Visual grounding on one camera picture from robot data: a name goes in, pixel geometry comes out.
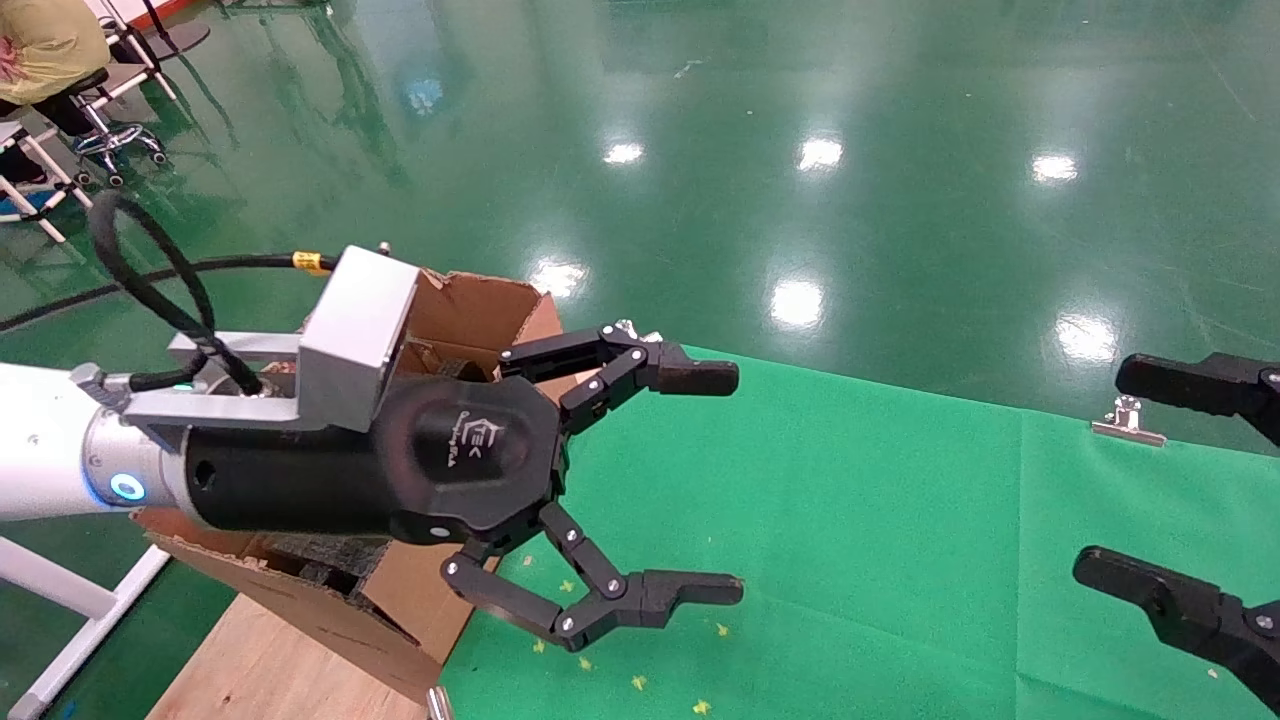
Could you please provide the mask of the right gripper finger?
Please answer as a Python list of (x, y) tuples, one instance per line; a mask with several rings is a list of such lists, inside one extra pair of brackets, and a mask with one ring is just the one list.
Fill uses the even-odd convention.
[(1161, 643), (1225, 667), (1279, 711), (1279, 602), (1247, 606), (1216, 584), (1101, 546), (1076, 556), (1074, 579), (1142, 609)]
[(1279, 365), (1230, 354), (1198, 363), (1133, 354), (1115, 377), (1123, 395), (1215, 416), (1239, 416), (1279, 445)]

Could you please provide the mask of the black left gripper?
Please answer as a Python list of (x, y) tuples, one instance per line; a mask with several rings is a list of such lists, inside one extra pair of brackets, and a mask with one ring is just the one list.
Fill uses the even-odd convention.
[[(621, 573), (550, 502), (564, 488), (561, 428), (582, 433), (643, 389), (731, 396), (736, 363), (698, 360), (676, 342), (598, 325), (515, 345), (498, 368), (504, 380), (497, 383), (394, 380), (366, 432), (195, 428), (186, 442), (193, 512), (220, 530), (466, 541), (442, 564), (448, 587), (568, 652), (618, 628), (662, 629), (685, 603), (742, 601), (742, 580), (730, 574)], [(559, 409), (535, 387), (580, 373), (588, 378), (559, 396)], [(535, 530), (588, 588), (567, 609), (484, 568), (495, 547), (511, 550)]]

